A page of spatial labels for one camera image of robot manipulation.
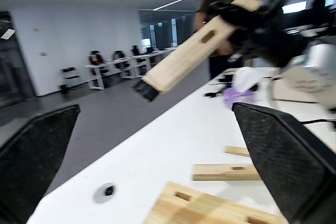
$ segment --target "white table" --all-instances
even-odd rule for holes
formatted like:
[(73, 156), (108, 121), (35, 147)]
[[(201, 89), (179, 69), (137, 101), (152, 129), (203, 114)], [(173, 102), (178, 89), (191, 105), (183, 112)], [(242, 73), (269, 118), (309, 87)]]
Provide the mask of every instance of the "white table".
[[(122, 59), (117, 59), (117, 60), (113, 60), (113, 61), (110, 61), (110, 62), (105, 62), (105, 63), (99, 64), (99, 65), (87, 65), (87, 66), (85, 66), (85, 68), (88, 68), (89, 70), (93, 70), (96, 73), (96, 78), (93, 78), (93, 79), (89, 80), (89, 88), (90, 89), (104, 90), (105, 86), (104, 86), (104, 83), (103, 83), (103, 80), (102, 80), (100, 68), (109, 67), (111, 65), (116, 65), (116, 64), (119, 64), (119, 63), (123, 63), (123, 62), (129, 62), (129, 64), (130, 64), (130, 76), (127, 76), (125, 74), (125, 69), (122, 66), (121, 67), (121, 78), (134, 79), (135, 78), (135, 72), (134, 72), (134, 69), (132, 68), (132, 62), (131, 61), (132, 61), (132, 58), (122, 58)], [(94, 80), (97, 80), (98, 86), (96, 86), (93, 83)]]
[[(260, 181), (191, 179), (194, 164), (251, 162), (248, 157), (223, 153), (226, 145), (243, 147), (245, 143), (223, 98), (203, 97), (218, 88), (204, 85), (61, 185), (40, 202), (28, 223), (142, 223), (167, 181), (275, 214), (277, 207)], [(260, 91), (258, 101), (260, 105), (269, 105), (265, 92)], [(329, 118), (317, 104), (277, 102), (277, 106), (298, 120)], [(334, 132), (328, 123), (308, 128), (335, 147)], [(93, 194), (105, 183), (116, 184), (116, 194), (108, 203), (97, 205)]]

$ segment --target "purple object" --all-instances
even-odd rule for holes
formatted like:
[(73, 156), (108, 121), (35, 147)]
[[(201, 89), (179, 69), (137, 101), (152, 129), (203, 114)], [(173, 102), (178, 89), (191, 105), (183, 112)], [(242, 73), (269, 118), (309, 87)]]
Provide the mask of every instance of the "purple object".
[(239, 93), (235, 88), (229, 88), (224, 90), (223, 97), (229, 108), (232, 108), (235, 102), (255, 103), (254, 93), (251, 90)]

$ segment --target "gray floor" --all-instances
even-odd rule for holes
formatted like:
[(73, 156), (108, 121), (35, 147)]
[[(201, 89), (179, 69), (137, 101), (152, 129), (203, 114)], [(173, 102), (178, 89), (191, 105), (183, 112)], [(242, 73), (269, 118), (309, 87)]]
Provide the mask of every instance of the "gray floor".
[(129, 80), (117, 83), (104, 91), (75, 90), (67, 99), (54, 94), (58, 98), (44, 98), (42, 101), (29, 101), (7, 107), (0, 110), (0, 125), (1, 122), (4, 124), (9, 119), (27, 116), (39, 109), (51, 109), (64, 102), (80, 105), (81, 113), (72, 133), (64, 162), (48, 190), (50, 192), (207, 81), (205, 62), (171, 92), (160, 96), (152, 103), (145, 102), (135, 94), (131, 87), (137, 80)]

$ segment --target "wooden piece with slot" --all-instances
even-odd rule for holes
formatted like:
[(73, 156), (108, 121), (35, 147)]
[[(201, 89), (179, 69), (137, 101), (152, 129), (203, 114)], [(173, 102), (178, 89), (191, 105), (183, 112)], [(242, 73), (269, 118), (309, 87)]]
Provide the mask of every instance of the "wooden piece with slot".
[(242, 148), (242, 147), (227, 146), (225, 147), (224, 152), (228, 154), (234, 154), (234, 155), (244, 156), (244, 157), (250, 156), (248, 149)]
[[(234, 0), (233, 4), (252, 12), (263, 3), (260, 0)], [(233, 25), (224, 22), (219, 16), (213, 18), (152, 68), (142, 80), (160, 92), (168, 92), (217, 49), (223, 40), (228, 39), (235, 30)]]
[(261, 180), (253, 164), (195, 165), (193, 180)]
[(168, 182), (144, 221), (144, 224), (208, 223), (281, 224), (277, 223), (277, 216), (275, 215), (172, 182)]

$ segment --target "black cable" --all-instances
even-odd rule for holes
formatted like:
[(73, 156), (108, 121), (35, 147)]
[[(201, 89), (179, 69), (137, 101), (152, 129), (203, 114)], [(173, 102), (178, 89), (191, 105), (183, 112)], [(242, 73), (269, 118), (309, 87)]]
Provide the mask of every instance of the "black cable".
[(312, 123), (334, 123), (335, 121), (330, 121), (327, 119), (317, 119), (317, 120), (312, 120), (312, 121), (305, 121), (305, 122), (301, 122), (303, 125), (305, 124), (312, 124)]
[(305, 122), (301, 122), (301, 123), (303, 125), (312, 124), (312, 123), (332, 123), (332, 125), (334, 126), (334, 130), (336, 131), (336, 120), (317, 119), (317, 120), (305, 121)]

